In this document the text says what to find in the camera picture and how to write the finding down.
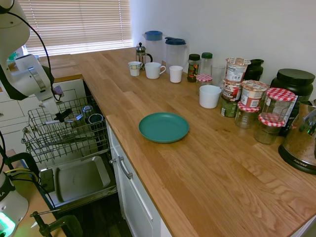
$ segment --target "black container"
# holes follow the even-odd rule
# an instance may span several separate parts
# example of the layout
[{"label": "black container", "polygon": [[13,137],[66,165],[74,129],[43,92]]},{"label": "black container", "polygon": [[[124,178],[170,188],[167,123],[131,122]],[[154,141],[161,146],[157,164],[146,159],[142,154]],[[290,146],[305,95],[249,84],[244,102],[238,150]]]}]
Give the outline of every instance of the black container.
[{"label": "black container", "polygon": [[251,64],[248,65],[243,80],[259,80],[263,72],[261,64],[264,62],[262,59],[252,59]]},{"label": "black container", "polygon": [[279,133],[286,136],[291,124],[298,115],[300,101],[309,100],[312,92],[315,76],[311,73],[297,69],[280,69],[276,78],[271,82],[271,87],[284,88],[292,91],[296,97],[285,115],[286,124]]}]

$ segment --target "window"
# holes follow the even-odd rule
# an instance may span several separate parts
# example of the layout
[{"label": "window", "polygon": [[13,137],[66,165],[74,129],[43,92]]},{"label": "window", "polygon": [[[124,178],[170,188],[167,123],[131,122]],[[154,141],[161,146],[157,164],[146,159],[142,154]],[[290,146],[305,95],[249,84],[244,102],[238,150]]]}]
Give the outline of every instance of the window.
[{"label": "window", "polygon": [[[132,47],[129,0],[19,0],[49,55]],[[31,31],[28,52],[44,56]]]}]

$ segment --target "french press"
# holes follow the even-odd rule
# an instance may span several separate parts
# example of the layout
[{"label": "french press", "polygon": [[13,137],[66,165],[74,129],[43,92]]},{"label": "french press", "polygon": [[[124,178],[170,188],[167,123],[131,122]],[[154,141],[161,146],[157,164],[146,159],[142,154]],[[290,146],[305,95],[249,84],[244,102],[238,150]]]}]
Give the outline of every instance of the french press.
[{"label": "french press", "polygon": [[141,70],[145,69],[146,58],[145,56],[150,57],[150,62],[153,61],[153,57],[146,53],[146,48],[142,46],[142,43],[139,43],[139,46],[136,47],[136,61],[143,63],[141,66]]}]

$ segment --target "food container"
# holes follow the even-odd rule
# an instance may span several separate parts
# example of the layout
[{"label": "food container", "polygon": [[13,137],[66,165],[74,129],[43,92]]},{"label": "food container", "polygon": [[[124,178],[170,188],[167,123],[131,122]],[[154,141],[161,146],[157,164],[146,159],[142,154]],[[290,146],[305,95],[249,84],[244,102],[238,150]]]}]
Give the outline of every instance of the food container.
[{"label": "food container", "polygon": [[235,117],[235,124],[241,128],[251,128],[256,119],[260,107],[249,108],[238,102],[238,109]]},{"label": "food container", "polygon": [[241,102],[246,107],[257,107],[268,85],[255,80],[245,80],[241,83]]},{"label": "food container", "polygon": [[242,58],[227,58],[226,80],[242,82],[250,60]]},{"label": "food container", "polygon": [[236,116],[237,103],[238,102],[236,102],[236,101],[226,100],[222,96],[222,110],[221,110],[222,116],[235,117]]},{"label": "food container", "polygon": [[261,116],[264,119],[270,119],[270,122],[281,122],[295,99],[295,94],[283,88],[270,88],[267,90],[267,96]]},{"label": "food container", "polygon": [[211,85],[212,76],[197,75],[197,95],[199,95],[199,88],[203,85]]},{"label": "food container", "polygon": [[272,144],[284,125],[284,120],[281,122],[270,122],[269,120],[264,119],[262,114],[259,114],[254,138],[260,143]]},{"label": "food container", "polygon": [[238,101],[240,99],[242,86],[240,82],[224,80],[223,97],[229,101]]}]

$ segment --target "green lid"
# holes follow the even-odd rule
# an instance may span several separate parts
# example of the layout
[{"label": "green lid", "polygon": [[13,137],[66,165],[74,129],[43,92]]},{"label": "green lid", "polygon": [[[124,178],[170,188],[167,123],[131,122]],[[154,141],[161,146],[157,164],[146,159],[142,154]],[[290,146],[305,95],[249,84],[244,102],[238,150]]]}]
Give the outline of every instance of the green lid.
[{"label": "green lid", "polygon": [[189,55],[189,60],[198,61],[199,59],[200,59],[199,54],[193,53]]},{"label": "green lid", "polygon": [[280,69],[277,72],[277,79],[291,85],[308,85],[312,84],[315,75],[297,69]]},{"label": "green lid", "polygon": [[212,53],[205,52],[205,53],[202,54],[202,58],[211,59],[211,58],[213,58],[213,54],[212,54]]}]

